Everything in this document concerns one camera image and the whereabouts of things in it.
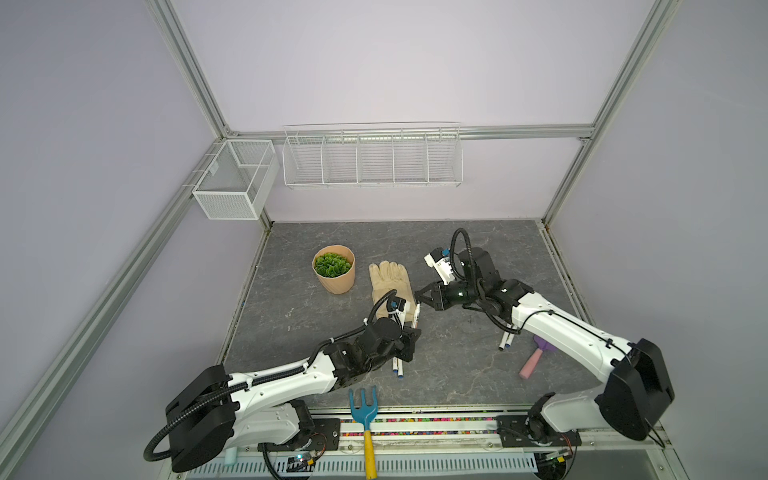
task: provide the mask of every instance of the potted plant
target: potted plant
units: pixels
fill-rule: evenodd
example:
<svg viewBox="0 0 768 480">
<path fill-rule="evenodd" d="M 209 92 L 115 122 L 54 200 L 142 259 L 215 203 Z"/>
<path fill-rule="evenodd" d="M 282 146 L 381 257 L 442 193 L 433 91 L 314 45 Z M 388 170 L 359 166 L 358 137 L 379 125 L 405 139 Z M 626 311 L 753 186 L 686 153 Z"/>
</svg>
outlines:
<svg viewBox="0 0 768 480">
<path fill-rule="evenodd" d="M 312 268 L 331 293 L 345 293 L 355 283 L 355 254 L 343 245 L 331 245 L 315 253 Z"/>
</svg>

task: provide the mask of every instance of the white wire shelf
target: white wire shelf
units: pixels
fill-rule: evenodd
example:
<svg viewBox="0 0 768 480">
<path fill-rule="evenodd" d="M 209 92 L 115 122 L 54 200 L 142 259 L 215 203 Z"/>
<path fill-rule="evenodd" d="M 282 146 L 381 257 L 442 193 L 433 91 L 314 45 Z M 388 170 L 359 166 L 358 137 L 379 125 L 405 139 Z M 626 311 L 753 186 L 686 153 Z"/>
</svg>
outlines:
<svg viewBox="0 0 768 480">
<path fill-rule="evenodd" d="M 280 170 L 269 140 L 227 140 L 193 189 L 211 220 L 258 220 Z"/>
<path fill-rule="evenodd" d="M 458 127 L 286 132 L 283 172 L 291 188 L 457 186 L 462 143 Z"/>
</svg>

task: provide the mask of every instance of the green succulent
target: green succulent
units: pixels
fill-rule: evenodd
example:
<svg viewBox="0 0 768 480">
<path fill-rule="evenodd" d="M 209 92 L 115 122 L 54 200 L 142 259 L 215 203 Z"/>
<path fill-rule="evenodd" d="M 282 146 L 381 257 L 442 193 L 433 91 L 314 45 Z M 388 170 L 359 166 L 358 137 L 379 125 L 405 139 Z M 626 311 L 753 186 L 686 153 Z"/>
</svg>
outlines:
<svg viewBox="0 0 768 480">
<path fill-rule="evenodd" d="M 320 276 L 334 278 L 349 272 L 352 264 L 338 253 L 326 253 L 315 260 L 315 271 Z"/>
</svg>

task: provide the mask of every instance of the work glove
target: work glove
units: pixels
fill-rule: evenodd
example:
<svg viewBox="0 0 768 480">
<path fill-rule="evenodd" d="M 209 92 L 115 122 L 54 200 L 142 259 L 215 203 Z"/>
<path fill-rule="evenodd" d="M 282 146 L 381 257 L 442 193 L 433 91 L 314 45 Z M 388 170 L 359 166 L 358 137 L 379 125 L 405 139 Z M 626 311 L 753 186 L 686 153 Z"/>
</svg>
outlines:
<svg viewBox="0 0 768 480">
<path fill-rule="evenodd" d="M 409 302 L 409 308 L 406 311 L 406 322 L 412 322 L 416 304 L 413 301 L 411 280 L 408 278 L 406 268 L 395 262 L 384 260 L 379 265 L 375 263 L 368 265 L 368 271 L 371 274 L 371 284 L 373 285 L 373 302 L 375 303 L 391 289 L 396 289 L 396 295 Z M 379 310 L 376 312 L 376 318 L 387 317 L 386 307 L 386 304 L 379 307 Z"/>
</svg>

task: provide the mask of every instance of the plant pot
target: plant pot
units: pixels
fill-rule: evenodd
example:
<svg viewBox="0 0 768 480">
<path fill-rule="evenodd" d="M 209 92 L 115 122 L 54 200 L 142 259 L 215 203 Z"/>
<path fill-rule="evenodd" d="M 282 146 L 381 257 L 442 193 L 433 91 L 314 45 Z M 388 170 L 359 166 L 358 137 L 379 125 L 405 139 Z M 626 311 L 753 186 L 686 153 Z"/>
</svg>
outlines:
<svg viewBox="0 0 768 480">
<path fill-rule="evenodd" d="M 317 261 L 317 257 L 320 255 L 325 255 L 326 253 L 338 253 L 342 257 L 345 257 L 347 260 L 349 260 L 349 262 L 352 264 L 352 266 L 349 268 L 349 272 L 334 278 L 320 276 L 315 271 L 315 262 Z M 312 271 L 315 272 L 317 279 L 320 280 L 320 283 L 329 292 L 335 293 L 337 295 L 339 293 L 348 292 L 349 289 L 352 288 L 352 285 L 355 283 L 355 254 L 352 253 L 349 248 L 343 245 L 331 245 L 330 247 L 325 247 L 321 249 L 321 251 L 315 253 L 315 257 L 312 258 Z"/>
</svg>

